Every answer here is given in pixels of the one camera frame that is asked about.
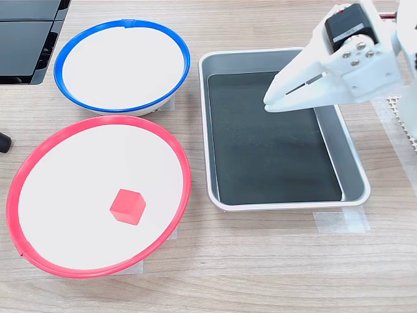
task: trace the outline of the black object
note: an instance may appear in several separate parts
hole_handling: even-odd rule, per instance
[[[6,153],[10,149],[11,145],[12,140],[10,137],[0,133],[0,152]]]
[[[276,72],[208,79],[214,159],[222,203],[339,201],[341,189],[314,109],[268,113]]]
[[[333,52],[338,51],[342,44],[354,35],[367,35],[372,38],[375,44],[378,43],[372,25],[359,3],[331,16],[326,20],[325,25]]]

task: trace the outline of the robotic arm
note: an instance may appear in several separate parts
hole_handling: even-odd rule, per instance
[[[397,24],[384,22],[370,0],[336,5],[314,29],[310,43],[266,92],[268,112],[362,103],[403,85],[400,52],[414,83],[398,103],[417,137],[417,1],[401,0]]]

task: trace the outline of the tape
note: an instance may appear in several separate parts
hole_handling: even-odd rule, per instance
[[[371,228],[364,208],[344,207],[342,212],[314,212],[319,233],[365,233]]]
[[[178,231],[175,228],[171,236],[167,240],[175,240],[178,238]],[[111,274],[111,275],[137,275],[143,273],[143,261],[140,261],[139,263],[136,263],[135,265],[132,265],[131,267],[128,267],[127,269],[124,269],[123,271],[119,271],[117,273]]]
[[[157,111],[161,111],[161,112],[175,111],[175,94],[172,96],[172,98],[169,99],[167,103],[165,103],[163,106],[157,109]]]
[[[373,99],[371,103],[417,196],[417,140],[408,135],[396,107],[406,88],[407,86],[400,87],[394,92]]]

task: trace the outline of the screw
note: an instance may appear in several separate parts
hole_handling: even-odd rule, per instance
[[[366,48],[366,43],[365,42],[359,42],[356,47],[358,48],[358,50],[363,50],[363,49]]]

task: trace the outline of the silver tray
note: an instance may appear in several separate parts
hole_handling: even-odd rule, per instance
[[[219,209],[235,212],[351,207],[362,205],[369,198],[371,193],[369,181],[338,106],[315,108],[314,114],[341,190],[340,200],[230,205],[224,203],[220,197],[214,150],[216,144],[213,142],[212,114],[210,112],[209,78],[219,74],[277,72],[283,69],[300,51],[301,48],[213,52],[200,59],[199,78],[207,191],[211,202]]]

